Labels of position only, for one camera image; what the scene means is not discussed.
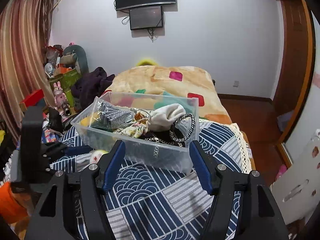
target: small monitor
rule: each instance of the small monitor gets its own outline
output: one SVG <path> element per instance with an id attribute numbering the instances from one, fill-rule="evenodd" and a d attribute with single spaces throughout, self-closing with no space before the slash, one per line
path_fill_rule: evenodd
<path id="1" fill-rule="evenodd" d="M 162 6 L 130 9 L 130 29 L 148 29 L 163 27 Z"/>

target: pink rabbit figurine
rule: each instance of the pink rabbit figurine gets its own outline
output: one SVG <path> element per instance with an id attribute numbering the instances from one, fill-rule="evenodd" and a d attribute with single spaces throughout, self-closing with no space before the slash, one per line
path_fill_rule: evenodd
<path id="1" fill-rule="evenodd" d="M 54 89 L 53 89 L 54 102 L 55 102 L 57 108 L 61 108 L 61 105 L 63 103 L 68 104 L 67 96 L 63 92 L 63 89 L 60 85 L 60 81 L 58 81 L 58 85 L 56 83 L 54 83 L 53 86 L 54 86 Z"/>

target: white crochet lace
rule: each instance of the white crochet lace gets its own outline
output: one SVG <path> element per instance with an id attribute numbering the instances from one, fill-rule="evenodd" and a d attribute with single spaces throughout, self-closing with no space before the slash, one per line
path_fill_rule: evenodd
<path id="1" fill-rule="evenodd" d="M 228 127 L 234 132 L 237 138 L 237 141 L 239 143 L 239 147 L 241 151 L 242 171 L 243 173 L 249 174 L 250 171 L 252 171 L 252 168 L 251 168 L 251 162 L 249 159 L 249 153 L 246 147 L 246 141 L 243 138 L 243 134 L 236 123 L 232 123 L 231 125 L 228 125 Z"/>

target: pink object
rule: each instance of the pink object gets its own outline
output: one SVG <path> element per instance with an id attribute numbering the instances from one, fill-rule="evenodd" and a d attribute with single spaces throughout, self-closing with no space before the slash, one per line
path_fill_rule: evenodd
<path id="1" fill-rule="evenodd" d="M 68 103 L 67 96 L 63 92 L 63 89 L 60 85 L 60 81 L 58 83 L 53 84 L 53 94 L 54 94 L 54 103 L 56 104 L 57 108 L 61 108 L 63 103 Z"/>
<path id="2" fill-rule="evenodd" d="M 287 166 L 282 164 L 279 168 L 278 174 L 276 176 L 276 180 L 278 180 L 286 171 L 287 171 Z"/>
<path id="3" fill-rule="evenodd" d="M 175 79 L 178 81 L 182 81 L 182 73 L 176 72 L 176 71 L 171 71 L 169 74 L 169 78 Z"/>
<path id="4" fill-rule="evenodd" d="M 123 97 L 117 103 L 115 103 L 114 105 L 115 106 L 131 107 L 133 101 L 134 101 L 134 97 Z"/>
<path id="5" fill-rule="evenodd" d="M 318 88 L 320 88 L 320 74 L 318 74 L 317 72 L 315 72 L 313 76 L 312 83 Z"/>

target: blue patterned bedsheet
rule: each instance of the blue patterned bedsheet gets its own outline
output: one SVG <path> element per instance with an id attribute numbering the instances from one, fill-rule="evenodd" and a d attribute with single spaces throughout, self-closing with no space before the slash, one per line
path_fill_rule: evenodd
<path id="1" fill-rule="evenodd" d="M 233 171 L 242 171 L 241 153 L 234 133 L 214 122 L 200 122 L 199 142 L 205 152 Z M 82 141 L 72 127 L 61 140 L 69 146 Z M 90 155 L 63 157 L 52 165 L 67 172 L 79 171 Z M 235 192 L 226 239 L 236 230 L 240 192 Z M 202 190 L 195 171 L 190 175 L 124 160 L 115 185 L 102 197 L 113 233 L 122 240 L 198 239 L 213 196 Z M 76 200 L 79 235 L 88 239 L 80 199 Z"/>

